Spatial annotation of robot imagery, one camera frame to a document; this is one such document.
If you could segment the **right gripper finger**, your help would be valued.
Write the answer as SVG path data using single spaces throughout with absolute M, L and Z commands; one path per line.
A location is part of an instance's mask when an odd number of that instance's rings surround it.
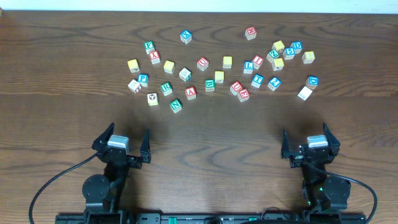
M 283 140 L 282 140 L 282 147 L 280 150 L 280 155 L 282 159 L 289 159 L 292 152 L 290 151 L 289 139 L 287 135 L 287 131 L 283 129 Z
M 328 126 L 326 123 L 323 123 L 323 132 L 326 137 L 326 140 L 328 141 L 328 145 L 330 148 L 331 153 L 334 156 L 337 156 L 340 150 L 340 142 L 335 138 L 335 136 L 331 133 L 329 130 Z

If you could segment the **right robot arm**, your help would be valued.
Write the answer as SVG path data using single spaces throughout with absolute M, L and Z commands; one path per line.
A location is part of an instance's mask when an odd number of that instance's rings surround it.
M 281 158 L 288 159 L 292 168 L 302 171 L 302 193 L 309 208 L 302 211 L 302 219 L 314 223 L 343 223 L 341 211 L 347 209 L 351 183 L 327 174 L 325 166 L 333 162 L 340 150 L 340 142 L 323 125 L 323 134 L 309 136 L 307 143 L 296 151 L 290 150 L 287 131 L 283 131 Z

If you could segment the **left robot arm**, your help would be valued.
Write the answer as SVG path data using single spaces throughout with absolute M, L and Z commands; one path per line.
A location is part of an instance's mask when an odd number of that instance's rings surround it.
M 129 138 L 113 134 L 114 124 L 92 144 L 96 157 L 106 164 L 103 174 L 88 177 L 82 187 L 86 199 L 85 223 L 134 223 L 134 215 L 119 207 L 130 169 L 141 169 L 151 162 L 149 131 L 145 132 L 140 156 L 129 154 Z

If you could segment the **green R block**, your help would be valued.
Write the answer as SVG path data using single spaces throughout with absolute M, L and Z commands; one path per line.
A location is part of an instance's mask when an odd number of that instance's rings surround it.
M 160 88 L 164 96 L 168 96 L 173 92 L 172 86 L 169 82 L 161 84 Z

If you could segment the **yellow O block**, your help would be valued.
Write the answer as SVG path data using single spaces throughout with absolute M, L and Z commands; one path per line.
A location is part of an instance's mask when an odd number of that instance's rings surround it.
M 175 70 L 175 63 L 173 61 L 166 60 L 164 63 L 164 72 L 173 74 L 174 70 Z

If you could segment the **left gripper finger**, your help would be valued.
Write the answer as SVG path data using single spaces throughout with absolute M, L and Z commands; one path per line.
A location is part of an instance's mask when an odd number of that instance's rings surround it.
M 142 140 L 141 148 L 140 148 L 142 162 L 146 163 L 146 164 L 150 164 L 151 159 L 152 159 L 151 151 L 150 151 L 149 136 L 150 136 L 150 131 L 147 130 L 145 132 L 144 138 Z
M 106 130 L 100 134 L 92 144 L 92 149 L 97 153 L 104 153 L 108 150 L 108 141 L 114 133 L 114 123 L 111 123 Z

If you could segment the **green B block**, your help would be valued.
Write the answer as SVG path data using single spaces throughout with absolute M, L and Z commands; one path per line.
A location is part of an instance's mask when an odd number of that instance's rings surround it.
M 215 80 L 214 79 L 206 79 L 205 80 L 205 91 L 214 91 L 215 90 Z

